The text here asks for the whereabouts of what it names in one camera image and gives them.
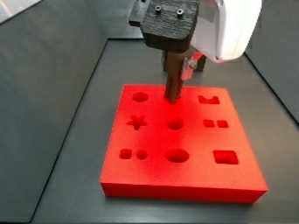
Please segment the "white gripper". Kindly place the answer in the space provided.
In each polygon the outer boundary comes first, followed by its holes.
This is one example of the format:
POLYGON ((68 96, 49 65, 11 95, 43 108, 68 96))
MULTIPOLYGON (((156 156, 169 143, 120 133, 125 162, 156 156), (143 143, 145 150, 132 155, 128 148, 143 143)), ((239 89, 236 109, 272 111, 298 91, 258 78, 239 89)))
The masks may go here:
POLYGON ((262 9, 262 0, 199 0, 199 2, 191 45, 200 52, 183 59, 183 81, 192 77, 203 54, 215 63, 240 57, 248 46, 262 9))

